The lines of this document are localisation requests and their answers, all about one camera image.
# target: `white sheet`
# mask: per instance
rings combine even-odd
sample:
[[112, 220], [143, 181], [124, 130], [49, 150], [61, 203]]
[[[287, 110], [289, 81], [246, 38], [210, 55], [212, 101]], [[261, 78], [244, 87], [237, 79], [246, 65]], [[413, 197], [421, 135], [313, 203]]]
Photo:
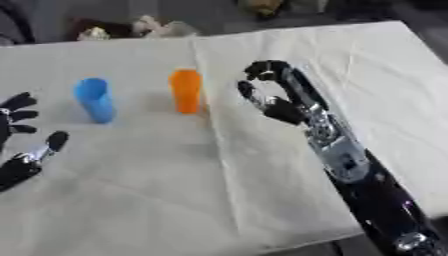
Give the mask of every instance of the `white sheet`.
[[[304, 69], [424, 210], [448, 212], [448, 73], [400, 23], [2, 48], [3, 98], [31, 91], [41, 111], [40, 132], [3, 157], [71, 134], [42, 175], [0, 195], [3, 254], [246, 255], [358, 232], [300, 132], [236, 94], [256, 59]], [[174, 112], [167, 78], [182, 67], [203, 73], [214, 130], [206, 112]], [[90, 76], [110, 82], [110, 125], [72, 98]]]
[[448, 73], [403, 24], [275, 30], [195, 43], [243, 236], [304, 244], [359, 231], [301, 130], [269, 120], [239, 96], [235, 81], [254, 60], [284, 60], [304, 71], [421, 207], [431, 217], [446, 215]]

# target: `robotic hand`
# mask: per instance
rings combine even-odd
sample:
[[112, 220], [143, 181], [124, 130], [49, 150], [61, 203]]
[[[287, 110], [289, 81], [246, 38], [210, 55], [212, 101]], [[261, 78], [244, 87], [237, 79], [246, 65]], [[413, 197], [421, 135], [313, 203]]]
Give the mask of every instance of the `robotic hand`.
[[[35, 105], [36, 99], [28, 92], [18, 94], [0, 104], [0, 151], [5, 142], [14, 133], [35, 133], [36, 128], [29, 125], [16, 124], [23, 119], [35, 118], [37, 111], [20, 110]], [[0, 192], [8, 190], [42, 171], [42, 162], [62, 149], [68, 140], [66, 132], [53, 133], [46, 145], [36, 151], [19, 153], [0, 167]]]
[[[238, 82], [241, 95], [267, 117], [303, 124], [308, 143], [367, 236], [385, 255], [448, 255], [439, 235], [408, 192], [365, 149], [342, 117], [298, 69], [283, 61], [257, 61]], [[250, 81], [274, 81], [289, 101], [264, 96]]]

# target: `floor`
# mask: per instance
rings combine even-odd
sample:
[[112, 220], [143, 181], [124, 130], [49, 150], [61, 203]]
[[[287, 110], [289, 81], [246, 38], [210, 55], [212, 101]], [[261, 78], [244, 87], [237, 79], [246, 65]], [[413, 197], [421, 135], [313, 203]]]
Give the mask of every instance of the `floor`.
[[[199, 29], [204, 35], [239, 33], [265, 28], [299, 27], [350, 22], [336, 20], [333, 15], [289, 13], [279, 19], [257, 22], [238, 9], [233, 0], [14, 0], [27, 13], [34, 33], [41, 43], [58, 42], [64, 32], [79, 18], [129, 23], [142, 14], [150, 14], [162, 22], [181, 20]], [[448, 62], [448, 9], [419, 10], [407, 1], [392, 6], [397, 18], [414, 30], [443, 60]], [[15, 35], [8, 21], [0, 18], [0, 31]], [[444, 229], [444, 222], [437, 224]], [[347, 256], [379, 255], [364, 236], [339, 241]], [[332, 244], [308, 246], [267, 254], [269, 256], [333, 256]]]

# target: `blue plastic cup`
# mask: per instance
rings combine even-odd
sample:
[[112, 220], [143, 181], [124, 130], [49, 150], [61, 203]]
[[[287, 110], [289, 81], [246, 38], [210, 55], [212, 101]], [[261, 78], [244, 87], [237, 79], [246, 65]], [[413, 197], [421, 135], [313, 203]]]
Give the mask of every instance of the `blue plastic cup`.
[[88, 78], [75, 86], [75, 97], [97, 123], [108, 123], [116, 116], [107, 82], [100, 78]]

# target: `cable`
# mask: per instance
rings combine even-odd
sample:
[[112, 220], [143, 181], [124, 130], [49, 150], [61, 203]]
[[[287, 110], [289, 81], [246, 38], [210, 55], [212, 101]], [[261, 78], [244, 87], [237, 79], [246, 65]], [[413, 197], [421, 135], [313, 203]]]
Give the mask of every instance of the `cable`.
[[336, 256], [344, 256], [344, 251], [337, 241], [331, 242], [331, 248]]
[[10, 0], [1, 0], [0, 11], [5, 13], [15, 23], [22, 34], [25, 43], [36, 43], [33, 30], [31, 29], [28, 20], [25, 18], [26, 16], [24, 12], [16, 4]]

